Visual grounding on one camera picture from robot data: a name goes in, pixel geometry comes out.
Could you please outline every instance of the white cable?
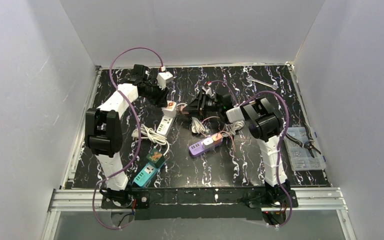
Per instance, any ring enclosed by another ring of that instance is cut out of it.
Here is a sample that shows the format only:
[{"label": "white cable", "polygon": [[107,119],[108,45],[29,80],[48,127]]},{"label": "white cable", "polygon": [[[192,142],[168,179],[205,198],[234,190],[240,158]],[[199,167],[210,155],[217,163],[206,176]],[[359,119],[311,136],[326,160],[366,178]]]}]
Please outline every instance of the white cable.
[{"label": "white cable", "polygon": [[[225,131],[231,134],[232,136],[236,135],[236,131],[241,130],[245,126],[244,121],[235,121],[232,124],[224,125]],[[229,137],[227,133],[222,132],[221,135],[223,137]]]},{"label": "white cable", "polygon": [[[245,126],[244,121],[235,121],[232,124],[226,124],[224,125],[225,132],[222,132],[221,135],[223,137],[230,137],[230,136],[235,136],[236,131],[242,129]],[[192,133],[194,134],[202,134],[206,136],[207,129],[205,128],[204,124],[196,117],[192,117]]]},{"label": "white cable", "polygon": [[206,136],[205,133],[207,132],[207,129],[202,124],[202,122],[194,116],[192,117],[191,130],[192,130],[192,133],[194,133],[194,134],[202,134],[202,135]]},{"label": "white cable", "polygon": [[[170,149],[170,144],[167,141],[167,138],[165,136],[156,133],[154,131],[154,129],[149,128],[149,127],[145,126],[144,124],[140,125],[140,133],[142,134],[142,136],[145,136],[145,137],[142,137],[142,139],[149,139],[151,142],[153,142],[155,144],[159,144],[161,146],[167,145],[167,149],[164,152],[164,156],[167,155],[167,153],[169,152],[169,149]],[[137,128],[131,133],[131,136],[134,139],[137,139],[139,137]]]}]

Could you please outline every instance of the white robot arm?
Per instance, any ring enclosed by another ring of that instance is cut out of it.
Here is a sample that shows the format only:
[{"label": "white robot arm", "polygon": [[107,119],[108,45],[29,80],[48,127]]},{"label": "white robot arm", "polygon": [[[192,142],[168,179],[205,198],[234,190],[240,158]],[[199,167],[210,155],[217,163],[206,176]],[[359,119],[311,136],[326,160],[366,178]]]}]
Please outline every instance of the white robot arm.
[{"label": "white robot arm", "polygon": [[[131,103],[139,97],[138,88],[130,83],[119,84],[117,90],[121,91]],[[106,112],[116,111],[119,117],[118,120],[120,121],[123,113],[128,107],[129,105],[126,100],[116,91],[106,102],[99,106],[98,109]],[[123,168],[119,151],[116,151],[112,157],[105,154],[99,154],[96,155],[96,158],[99,160],[105,176],[110,176]],[[129,179],[126,176],[126,173],[121,172],[108,179],[106,181],[106,187],[115,191],[120,191],[126,188],[128,182]]]},{"label": "white robot arm", "polygon": [[[265,169],[265,182],[271,187],[278,186],[276,167],[278,154],[277,145],[281,133],[281,120],[274,112],[273,106],[265,98],[257,99],[244,106],[236,106],[226,112],[230,123],[250,121],[249,130],[259,145]],[[279,180],[284,184],[287,180],[282,157],[279,162]]]},{"label": "white robot arm", "polygon": [[[139,96],[146,97],[158,108],[167,107],[168,88],[166,83],[173,79],[170,72],[160,72],[156,79],[148,80],[149,68],[143,65],[133,67],[130,79],[119,84],[117,91],[98,108],[86,111],[85,144],[99,160],[105,176],[121,169],[122,129],[120,119],[129,107],[122,92],[132,103]],[[125,172],[107,180],[106,187],[114,191],[124,190],[129,182]]]}]

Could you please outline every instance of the teal power strip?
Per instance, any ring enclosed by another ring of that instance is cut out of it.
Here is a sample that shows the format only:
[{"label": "teal power strip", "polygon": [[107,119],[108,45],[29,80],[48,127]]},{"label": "teal power strip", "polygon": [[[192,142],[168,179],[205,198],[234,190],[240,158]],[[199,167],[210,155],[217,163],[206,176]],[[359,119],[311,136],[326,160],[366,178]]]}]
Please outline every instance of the teal power strip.
[{"label": "teal power strip", "polygon": [[150,184],[151,179],[157,174],[157,172],[158,168],[148,162],[139,172],[139,174],[134,178],[133,182],[141,188],[146,188]]}]

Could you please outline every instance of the white power strip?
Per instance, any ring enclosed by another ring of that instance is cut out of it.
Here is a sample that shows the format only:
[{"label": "white power strip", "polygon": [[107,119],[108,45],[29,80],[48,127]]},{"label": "white power strip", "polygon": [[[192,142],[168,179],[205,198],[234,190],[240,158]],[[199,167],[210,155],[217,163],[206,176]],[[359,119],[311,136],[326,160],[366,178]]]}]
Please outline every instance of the white power strip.
[{"label": "white power strip", "polygon": [[156,129],[156,133],[167,137],[174,121],[174,117],[162,116],[161,122],[159,123],[158,128]]}]

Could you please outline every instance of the aluminum frame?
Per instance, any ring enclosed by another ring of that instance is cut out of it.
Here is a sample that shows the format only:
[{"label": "aluminum frame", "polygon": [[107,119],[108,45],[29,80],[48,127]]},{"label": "aluminum frame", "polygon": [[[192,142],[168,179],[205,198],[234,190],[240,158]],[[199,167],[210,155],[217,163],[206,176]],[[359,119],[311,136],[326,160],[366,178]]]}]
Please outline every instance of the aluminum frame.
[{"label": "aluminum frame", "polygon": [[299,102],[299,104],[300,104],[301,107],[302,107],[302,114],[304,115],[305,122],[306,122],[309,126],[311,126],[311,124],[310,124],[310,122],[309,122],[309,119],[308,119],[308,117],[307,117],[306,106],[304,105],[303,97],[301,96],[301,89],[300,89],[300,86],[298,85],[297,75],[295,75],[295,72],[294,72],[294,63],[293,63],[293,62],[289,62],[289,61],[287,61],[287,62],[286,62],[286,66],[287,66],[287,68],[288,68],[288,70],[289,70],[290,77],[292,78],[292,83],[293,83],[293,87],[295,88],[296,93],[297,93],[298,102]]},{"label": "aluminum frame", "polygon": [[[237,62],[237,63],[214,63],[203,65],[166,65],[166,68],[204,68],[204,67],[238,67],[238,66],[282,66],[286,63],[263,63],[263,62]],[[159,68],[159,65],[148,66],[149,68]],[[113,66],[112,69],[131,69],[133,66]],[[102,70],[108,70],[110,67],[103,67]]]},{"label": "aluminum frame", "polygon": [[81,149],[85,138],[85,118],[86,111],[91,108],[94,104],[95,95],[97,94],[98,83],[101,77],[102,67],[96,67],[96,77],[92,83],[92,87],[90,88],[89,95],[86,100],[86,104],[83,109],[81,121],[74,139],[74,145],[71,149],[71,159],[68,163],[67,168],[65,169],[64,177],[61,182],[61,189],[66,188],[66,184],[69,180],[73,180],[76,174],[77,165],[79,164],[79,159],[81,156]]},{"label": "aluminum frame", "polygon": [[[339,187],[294,187],[299,207],[294,211],[336,210],[346,240],[356,236],[348,217],[348,207]],[[43,240],[54,239],[61,212],[92,212],[93,189],[54,190],[49,204]],[[103,196],[95,196],[95,210],[98,212],[130,212],[127,208],[102,209]],[[261,211],[277,211],[275,208],[261,208]]]}]

